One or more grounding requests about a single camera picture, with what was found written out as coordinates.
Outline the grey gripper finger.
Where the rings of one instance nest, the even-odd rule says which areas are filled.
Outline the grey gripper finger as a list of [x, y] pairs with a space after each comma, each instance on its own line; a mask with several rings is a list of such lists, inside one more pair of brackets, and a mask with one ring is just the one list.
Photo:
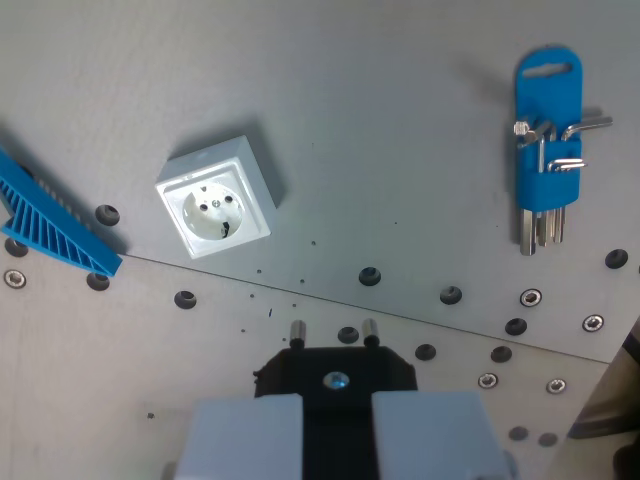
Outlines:
[[517, 479], [475, 392], [372, 395], [381, 479]]
[[297, 394], [197, 404], [176, 479], [301, 479], [303, 400]]

